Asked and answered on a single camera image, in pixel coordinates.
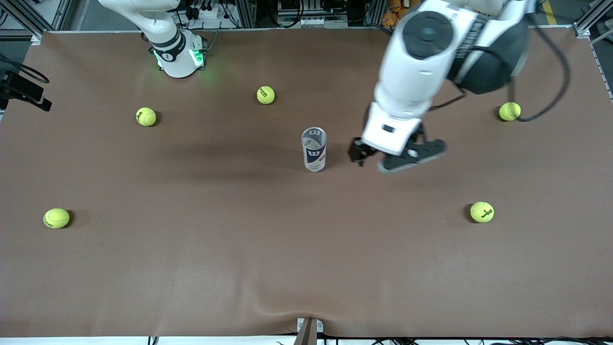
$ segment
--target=brown tablecloth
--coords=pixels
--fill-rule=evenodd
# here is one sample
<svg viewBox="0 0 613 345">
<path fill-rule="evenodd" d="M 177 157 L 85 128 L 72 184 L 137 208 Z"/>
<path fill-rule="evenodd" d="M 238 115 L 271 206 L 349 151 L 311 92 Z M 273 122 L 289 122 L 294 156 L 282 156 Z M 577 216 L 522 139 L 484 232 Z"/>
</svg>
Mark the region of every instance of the brown tablecloth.
<svg viewBox="0 0 613 345">
<path fill-rule="evenodd" d="M 12 101 L 0 124 L 0 336 L 261 335 L 303 316 L 335 336 L 610 335 L 613 105 L 589 43 L 547 32 L 573 70 L 552 112 L 503 123 L 504 90 L 469 95 L 425 117 L 445 156 L 392 176 L 345 154 L 379 31 L 221 33 L 181 80 L 136 34 L 46 34 L 25 63 L 51 79 L 51 112 Z M 561 75 L 534 36 L 524 115 Z M 491 223 L 466 218 L 480 200 Z M 45 227 L 53 207 L 69 228 Z"/>
</svg>

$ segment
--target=tennis ball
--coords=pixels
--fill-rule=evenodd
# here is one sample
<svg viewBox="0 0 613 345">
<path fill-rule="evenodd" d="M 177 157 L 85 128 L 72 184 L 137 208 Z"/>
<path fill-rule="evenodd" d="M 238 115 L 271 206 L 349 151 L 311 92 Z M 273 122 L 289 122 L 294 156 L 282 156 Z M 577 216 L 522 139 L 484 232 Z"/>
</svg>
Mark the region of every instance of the tennis ball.
<svg viewBox="0 0 613 345">
<path fill-rule="evenodd" d="M 42 217 L 43 223 L 51 229 L 63 228 L 69 220 L 70 215 L 65 209 L 50 209 Z"/>
<path fill-rule="evenodd" d="M 275 100 L 275 91 L 271 87 L 260 87 L 257 89 L 257 100 L 262 104 L 270 104 Z"/>
<path fill-rule="evenodd" d="M 470 216 L 479 223 L 487 223 L 494 218 L 494 208 L 485 201 L 480 201 L 470 207 Z"/>
<path fill-rule="evenodd" d="M 502 118 L 504 121 L 513 121 L 519 117 L 521 113 L 522 108 L 515 102 L 504 103 L 498 111 L 498 115 L 500 115 L 500 118 Z"/>
<path fill-rule="evenodd" d="M 151 126 L 157 119 L 158 117 L 155 115 L 155 111 L 151 108 L 140 108 L 139 111 L 136 112 L 136 120 L 145 127 Z"/>
</svg>

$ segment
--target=brown table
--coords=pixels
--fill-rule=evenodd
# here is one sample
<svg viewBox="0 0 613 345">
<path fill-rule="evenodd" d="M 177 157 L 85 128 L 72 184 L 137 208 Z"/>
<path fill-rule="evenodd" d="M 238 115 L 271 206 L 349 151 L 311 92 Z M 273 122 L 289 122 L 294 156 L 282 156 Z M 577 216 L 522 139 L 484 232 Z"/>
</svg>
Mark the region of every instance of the brown table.
<svg viewBox="0 0 613 345">
<path fill-rule="evenodd" d="M 610 335 L 613 105 L 587 40 L 547 32 L 573 70 L 554 111 L 503 123 L 505 91 L 469 95 L 425 117 L 446 155 L 392 176 L 345 155 L 379 31 L 221 33 L 181 80 L 136 34 L 46 34 L 26 64 L 53 109 L 12 101 L 0 125 L 0 336 L 261 335 L 303 316 L 335 336 Z M 534 38 L 525 115 L 562 79 Z M 142 106 L 159 125 L 136 123 Z M 299 141 L 313 125 L 329 135 L 317 174 Z M 479 200 L 491 223 L 466 219 Z M 45 228 L 52 207 L 73 224 Z"/>
</svg>

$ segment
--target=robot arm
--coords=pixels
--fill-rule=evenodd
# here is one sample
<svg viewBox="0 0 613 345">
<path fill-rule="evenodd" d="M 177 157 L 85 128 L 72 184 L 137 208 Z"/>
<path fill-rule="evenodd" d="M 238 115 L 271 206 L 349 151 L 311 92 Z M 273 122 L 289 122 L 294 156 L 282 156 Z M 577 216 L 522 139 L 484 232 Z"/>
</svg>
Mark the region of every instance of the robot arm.
<svg viewBox="0 0 613 345">
<path fill-rule="evenodd" d="M 174 78 L 191 75 L 204 66 L 206 41 L 189 30 L 179 29 L 168 10 L 181 0 L 98 0 L 138 26 L 151 45 L 158 65 Z"/>
<path fill-rule="evenodd" d="M 438 158 L 444 142 L 426 140 L 421 120 L 432 99 L 445 79 L 477 94 L 506 85 L 525 61 L 522 19 L 533 5 L 506 1 L 491 20 L 449 1 L 426 0 L 407 14 L 387 46 L 368 122 L 349 149 L 352 161 L 362 165 L 382 151 L 379 170 L 394 173 Z"/>
</svg>

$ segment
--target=can label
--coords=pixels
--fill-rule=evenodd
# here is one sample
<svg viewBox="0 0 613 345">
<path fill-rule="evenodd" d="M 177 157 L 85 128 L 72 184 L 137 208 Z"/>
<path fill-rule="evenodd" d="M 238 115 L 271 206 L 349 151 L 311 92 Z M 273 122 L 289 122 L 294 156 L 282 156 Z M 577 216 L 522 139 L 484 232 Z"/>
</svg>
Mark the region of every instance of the can label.
<svg viewBox="0 0 613 345">
<path fill-rule="evenodd" d="M 314 173 L 326 165 L 326 143 L 326 132 L 319 127 L 309 127 L 302 132 L 305 167 Z"/>
</svg>

